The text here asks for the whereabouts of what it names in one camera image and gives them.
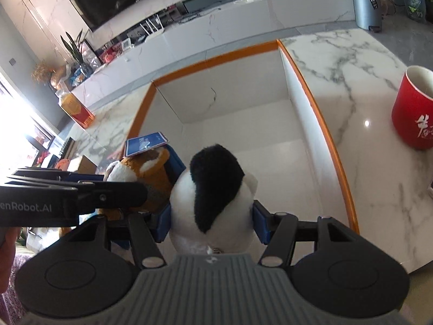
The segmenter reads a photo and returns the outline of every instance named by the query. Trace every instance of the blue gripper pad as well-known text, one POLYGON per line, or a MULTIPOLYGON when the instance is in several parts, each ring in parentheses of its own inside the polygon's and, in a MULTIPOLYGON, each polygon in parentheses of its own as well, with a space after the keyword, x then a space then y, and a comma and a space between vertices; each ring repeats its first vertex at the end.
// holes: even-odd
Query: blue gripper pad
POLYGON ((155 214, 157 218, 156 228, 152 229, 150 232, 156 243, 161 243, 165 240, 165 237, 172 227, 172 206, 167 204, 167 206, 159 214, 155 214))
POLYGON ((271 231, 268 227, 268 216, 266 216, 256 205, 256 201, 252 205, 252 221, 254 231, 262 244, 268 245, 271 241, 271 231))
POLYGON ((80 174, 71 172, 69 176, 66 176, 63 181, 65 182, 78 182, 78 181, 103 181, 103 174, 80 174))

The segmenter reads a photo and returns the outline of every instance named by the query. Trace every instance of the blue card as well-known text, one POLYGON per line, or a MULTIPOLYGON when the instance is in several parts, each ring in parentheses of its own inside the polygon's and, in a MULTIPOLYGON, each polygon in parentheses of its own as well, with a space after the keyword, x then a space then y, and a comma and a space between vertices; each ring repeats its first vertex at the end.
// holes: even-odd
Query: blue card
POLYGON ((131 138, 128 139, 125 144, 125 157, 134 156, 167 143, 168 139, 165 138, 161 132, 131 138))

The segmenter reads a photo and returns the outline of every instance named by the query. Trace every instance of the white marble countertop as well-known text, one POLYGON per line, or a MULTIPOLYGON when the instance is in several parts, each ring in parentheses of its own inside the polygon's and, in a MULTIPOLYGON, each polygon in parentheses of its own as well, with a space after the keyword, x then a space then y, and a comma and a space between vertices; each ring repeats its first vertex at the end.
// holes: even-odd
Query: white marble countertop
POLYGON ((103 172, 110 162, 116 160, 139 107, 150 84, 100 107, 94 111, 95 120, 86 130, 74 123, 65 134, 77 141, 76 155, 86 155, 98 171, 103 172))
POLYGON ((361 29, 283 43, 331 132, 361 235, 408 272, 433 260, 433 151, 405 145, 391 122, 406 65, 361 29))
POLYGON ((90 107, 113 93, 131 91, 145 84, 143 81, 159 78, 158 71, 163 67, 179 65, 188 57, 194 62, 203 60, 206 51, 215 47, 281 29, 354 19, 352 0, 230 2, 203 11, 188 22, 171 25, 163 34, 113 60, 72 92, 90 107))

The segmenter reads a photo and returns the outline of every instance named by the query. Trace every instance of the wall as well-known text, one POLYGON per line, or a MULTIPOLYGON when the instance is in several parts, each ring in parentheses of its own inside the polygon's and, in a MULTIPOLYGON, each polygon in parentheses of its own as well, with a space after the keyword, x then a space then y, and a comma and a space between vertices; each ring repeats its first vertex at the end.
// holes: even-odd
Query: wall
MULTIPOLYGON (((179 1, 182 0, 141 0, 90 33, 88 39, 94 48, 99 48, 142 19, 179 1)), ((81 29, 87 30, 69 0, 0 0, 0 3, 40 59, 49 58, 58 63, 62 56, 67 58, 59 43, 60 35, 64 35, 65 31, 77 35, 81 29), (38 36, 30 41, 33 32, 38 36)))
POLYGON ((49 126, 57 128, 66 114, 58 106, 53 91, 32 80, 31 73, 37 61, 0 6, 0 73, 49 126), (9 63, 11 58, 16 61, 14 66, 9 63))

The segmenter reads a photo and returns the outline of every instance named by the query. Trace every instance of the round black disc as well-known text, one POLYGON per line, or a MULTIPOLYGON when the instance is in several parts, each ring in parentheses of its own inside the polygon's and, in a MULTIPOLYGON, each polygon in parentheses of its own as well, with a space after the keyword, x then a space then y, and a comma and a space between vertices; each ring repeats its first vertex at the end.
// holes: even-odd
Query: round black disc
POLYGON ((16 292, 25 308, 50 318, 78 318, 117 303, 133 284, 121 257, 91 243, 41 252, 19 270, 16 292))
POLYGON ((292 269, 298 293, 314 306, 347 318, 372 318, 399 309, 409 290, 403 267, 377 248, 333 243, 292 269))

